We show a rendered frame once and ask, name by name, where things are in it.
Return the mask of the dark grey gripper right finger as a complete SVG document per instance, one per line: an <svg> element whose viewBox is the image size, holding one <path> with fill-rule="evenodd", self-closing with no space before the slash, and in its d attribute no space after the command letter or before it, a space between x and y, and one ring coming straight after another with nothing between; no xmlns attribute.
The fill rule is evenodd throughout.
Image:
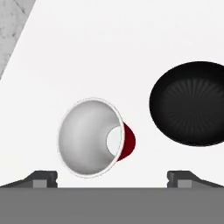
<svg viewBox="0 0 224 224"><path fill-rule="evenodd" d="M197 177L191 171L168 171L167 179L168 188L223 188L223 185L218 185L213 182L203 180Z"/></svg>

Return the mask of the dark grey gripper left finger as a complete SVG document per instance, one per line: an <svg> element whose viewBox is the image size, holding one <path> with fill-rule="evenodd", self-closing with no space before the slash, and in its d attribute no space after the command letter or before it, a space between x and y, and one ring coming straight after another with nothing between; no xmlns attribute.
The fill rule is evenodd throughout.
<svg viewBox="0 0 224 224"><path fill-rule="evenodd" d="M2 188L57 188L57 178L56 171L34 171L24 179L2 185Z"/></svg>

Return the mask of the red cup with white inside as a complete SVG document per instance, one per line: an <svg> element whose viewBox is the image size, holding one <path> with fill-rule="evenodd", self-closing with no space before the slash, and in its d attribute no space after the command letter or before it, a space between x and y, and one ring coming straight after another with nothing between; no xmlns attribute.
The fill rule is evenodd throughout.
<svg viewBox="0 0 224 224"><path fill-rule="evenodd" d="M115 154L107 145L109 133L114 129L120 130ZM101 176L136 147L135 135L116 107L99 98L78 101L66 112L57 142L62 163L84 179Z"/></svg>

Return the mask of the black bowl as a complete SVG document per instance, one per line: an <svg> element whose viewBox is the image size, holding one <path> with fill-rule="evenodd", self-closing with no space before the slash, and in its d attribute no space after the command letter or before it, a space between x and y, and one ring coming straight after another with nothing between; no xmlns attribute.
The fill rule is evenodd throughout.
<svg viewBox="0 0 224 224"><path fill-rule="evenodd" d="M208 61L175 66L154 85L149 109L157 128L175 142L224 142L224 66Z"/></svg>

